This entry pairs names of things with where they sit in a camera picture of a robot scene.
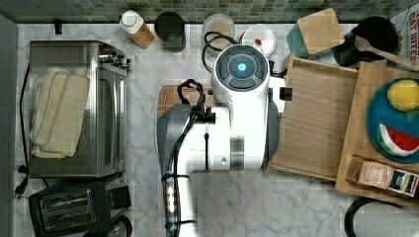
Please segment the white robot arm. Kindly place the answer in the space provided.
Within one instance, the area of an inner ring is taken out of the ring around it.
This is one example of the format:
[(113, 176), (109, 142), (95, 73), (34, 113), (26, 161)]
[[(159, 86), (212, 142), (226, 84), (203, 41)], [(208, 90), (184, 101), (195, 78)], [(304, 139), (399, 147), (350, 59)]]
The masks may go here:
[(189, 79), (177, 89), (197, 91), (198, 101), (182, 98), (157, 120), (166, 237), (199, 236), (193, 172), (259, 170), (277, 151), (285, 80), (270, 75), (267, 57), (251, 45), (232, 45), (214, 61), (210, 82), (213, 107), (204, 86)]

